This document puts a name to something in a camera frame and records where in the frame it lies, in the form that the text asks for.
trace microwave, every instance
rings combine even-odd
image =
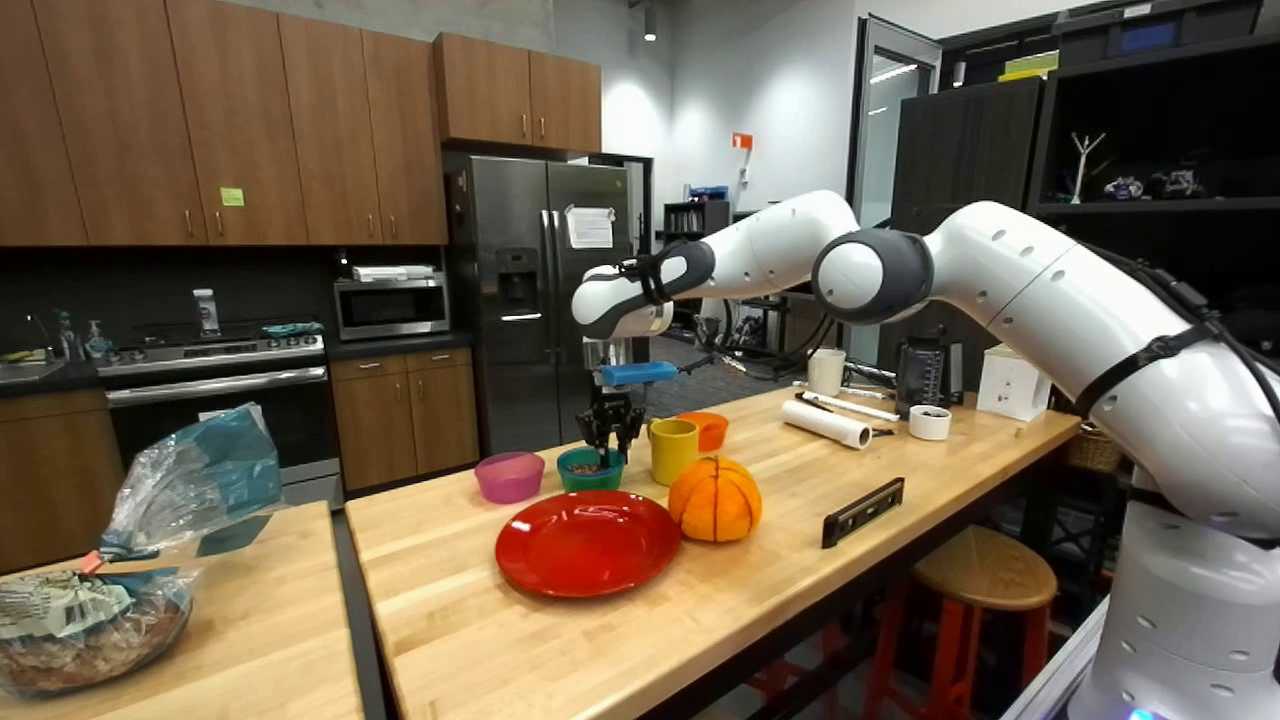
[[[401,282],[337,282],[337,341],[390,341],[453,332],[444,272]]]

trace oven door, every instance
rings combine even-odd
[[[405,286],[337,282],[337,323],[341,341],[449,332],[449,286],[444,276]]]
[[[261,404],[286,480],[337,478],[337,425],[326,364],[112,389],[112,428],[131,462],[206,413]]]

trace green bowl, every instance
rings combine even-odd
[[[622,451],[567,450],[560,451],[558,470],[567,493],[593,493],[615,490],[626,480],[627,462]]]

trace stove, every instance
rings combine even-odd
[[[321,323],[250,328],[222,341],[142,332],[116,343],[96,377],[124,462],[208,413],[255,404],[286,480],[337,478]]]
[[[195,343],[147,343],[120,348],[104,364],[99,377],[151,377],[151,373],[224,373],[250,364],[278,361],[326,361],[326,335],[244,335],[244,341],[195,341]]]

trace oven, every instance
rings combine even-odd
[[[321,335],[120,351],[99,377],[120,462],[206,413],[254,399],[273,431],[286,485],[341,473]]]

